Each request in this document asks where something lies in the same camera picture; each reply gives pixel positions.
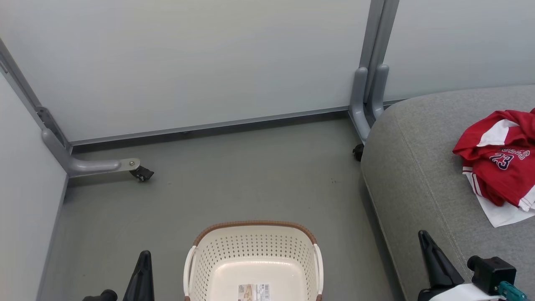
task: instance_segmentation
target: metal leg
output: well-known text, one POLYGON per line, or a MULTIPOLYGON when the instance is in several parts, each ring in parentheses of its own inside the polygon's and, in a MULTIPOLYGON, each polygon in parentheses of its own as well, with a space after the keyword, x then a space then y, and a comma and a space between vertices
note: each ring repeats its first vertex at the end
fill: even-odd
POLYGON ((366 89, 366 78, 368 77, 368 69, 365 67, 358 68, 355 72, 353 80, 353 91, 351 92, 351 101, 349 103, 349 116, 353 121, 353 125, 357 129, 358 136, 362 144, 357 145, 353 149, 353 154, 357 161, 362 158, 364 151, 364 144, 370 133, 370 125, 366 120, 364 113, 364 90, 366 89))
POLYGON ((375 120, 381 116, 384 111, 383 97, 385 95, 386 79, 390 68, 386 64, 377 66, 373 86, 371 88, 371 111, 375 120))
POLYGON ((43 129, 41 138, 69 177, 130 171, 140 181, 148 180, 154 172, 140 166, 137 158, 121 160, 84 161, 72 157, 50 129, 43 129))
POLYGON ((69 149, 71 145, 68 143, 67 138, 65 138, 65 135, 63 135, 63 132, 52 117, 50 111, 46 107, 36 106, 35 112, 37 113, 37 116, 39 116, 41 121, 44 123, 44 126, 52 130, 52 133, 54 133, 54 135, 58 138, 59 142, 64 146, 64 148, 69 149))

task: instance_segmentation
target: white plastic basket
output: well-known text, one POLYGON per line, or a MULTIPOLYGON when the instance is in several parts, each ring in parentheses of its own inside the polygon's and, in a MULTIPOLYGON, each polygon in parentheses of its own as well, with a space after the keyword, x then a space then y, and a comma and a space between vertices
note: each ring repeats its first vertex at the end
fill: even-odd
POLYGON ((316 239, 294 223, 213 225, 197 237, 184 265, 186 301, 321 301, 322 290, 316 239))

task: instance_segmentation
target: gray upholstered bench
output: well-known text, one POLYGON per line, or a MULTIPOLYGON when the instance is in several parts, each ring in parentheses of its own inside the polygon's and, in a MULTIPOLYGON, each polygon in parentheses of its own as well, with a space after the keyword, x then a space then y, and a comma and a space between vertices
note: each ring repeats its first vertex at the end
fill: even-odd
POLYGON ((535 85, 453 91, 397 103, 373 125, 362 173, 407 300, 429 285, 421 229, 466 282, 468 258, 498 256, 518 269, 516 286, 535 297, 535 217, 492 227, 452 154, 464 130, 493 111, 534 107, 535 85))

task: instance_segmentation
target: gray metal frame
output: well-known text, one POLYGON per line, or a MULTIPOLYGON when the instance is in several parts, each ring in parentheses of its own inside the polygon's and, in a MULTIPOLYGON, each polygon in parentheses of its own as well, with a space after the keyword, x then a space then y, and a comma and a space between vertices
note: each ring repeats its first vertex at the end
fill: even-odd
POLYGON ((59 139, 60 144, 63 144, 66 148, 71 145, 86 145, 98 142, 107 142, 131 138, 140 138, 147 136, 155 136, 167 133, 187 132, 200 129, 209 129, 214 127, 254 123, 261 121, 269 121, 282 118, 291 118, 296 116, 306 116, 322 114, 325 112, 343 111, 348 110, 349 115, 357 129, 363 144, 368 138, 370 132, 370 124, 368 120, 374 121, 377 119, 383 111, 383 95, 386 85, 386 78, 388 76, 388 66, 382 64, 386 53, 386 47, 390 38, 390 33, 394 24, 394 18, 398 9, 399 0, 371 0, 368 13, 368 20, 366 22, 366 30, 364 34, 364 41, 362 46, 362 52, 360 56, 359 68, 355 72, 355 78, 353 82, 353 91, 351 93, 349 107, 330 108, 309 112, 298 112, 294 114, 284 114, 278 116, 267 116, 261 118, 252 118, 240 121, 223 122, 217 124, 207 124, 200 126, 183 127, 178 129, 168 129, 160 131, 151 131, 144 133, 127 134, 115 137, 104 137, 80 141, 67 141, 59 126, 55 123, 51 113, 43 106, 37 99, 37 96, 30 88, 28 82, 22 75, 22 72, 17 67, 13 57, 9 54, 5 44, 0 40, 0 67, 8 75, 12 77, 10 82, 15 88, 19 90, 21 99, 26 99, 30 105, 26 104, 28 110, 35 115, 35 112, 39 111, 39 117, 44 126, 52 130, 52 132, 59 139))
POLYGON ((135 170, 140 166, 140 160, 138 158, 94 161, 76 159, 70 155, 65 147, 63 147, 56 135, 54 135, 50 129, 43 129, 41 131, 41 138, 69 177, 130 171, 135 170))
POLYGON ((377 120, 384 111, 383 96, 385 95, 386 78, 388 77, 388 65, 382 64, 377 66, 375 71, 375 78, 373 79, 373 86, 370 94, 371 112, 373 118, 377 120))
POLYGON ((364 94, 364 101, 370 100, 370 94, 374 88, 373 82, 375 81, 375 74, 377 68, 383 64, 385 59, 386 48, 388 47, 388 41, 390 40, 390 34, 392 33, 392 27, 394 26, 394 19, 396 12, 398 11, 399 0, 385 0, 383 5, 383 11, 381 13, 379 27, 377 29, 377 35, 373 45, 373 53, 370 59, 370 70, 368 81, 366 82, 366 92, 364 94))
POLYGON ((353 91, 351 92, 351 100, 349 103, 349 117, 357 129, 362 144, 366 144, 368 134, 370 133, 370 124, 366 119, 364 110, 364 89, 366 88, 367 77, 367 68, 360 67, 357 69, 355 78, 353 79, 353 91))
POLYGON ((2 40, 0 40, 0 69, 0 72, 2 72, 7 82, 41 128, 43 142, 69 177, 130 171, 140 167, 140 160, 137 158, 83 161, 72 157, 70 154, 71 145, 49 110, 41 106, 41 102, 39 102, 30 88, 26 78, 22 75, 2 40))
POLYGON ((361 61, 355 72, 349 105, 349 116, 363 145, 370 132, 367 113, 375 121, 384 111, 383 96, 389 67, 383 60, 398 5, 399 0, 372 0, 370 3, 361 61))

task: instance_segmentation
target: caster wheel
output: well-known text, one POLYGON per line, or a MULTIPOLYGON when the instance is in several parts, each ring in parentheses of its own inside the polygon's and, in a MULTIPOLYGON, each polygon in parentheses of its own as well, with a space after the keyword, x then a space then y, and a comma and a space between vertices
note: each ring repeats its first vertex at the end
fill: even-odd
POLYGON ((362 159, 362 152, 364 151, 364 144, 359 144, 355 148, 353 148, 353 156, 355 157, 355 160, 358 162, 362 159))
POLYGON ((136 177, 139 182, 145 182, 152 177, 154 171, 150 171, 143 166, 139 166, 137 169, 131 170, 130 173, 132 176, 136 177))

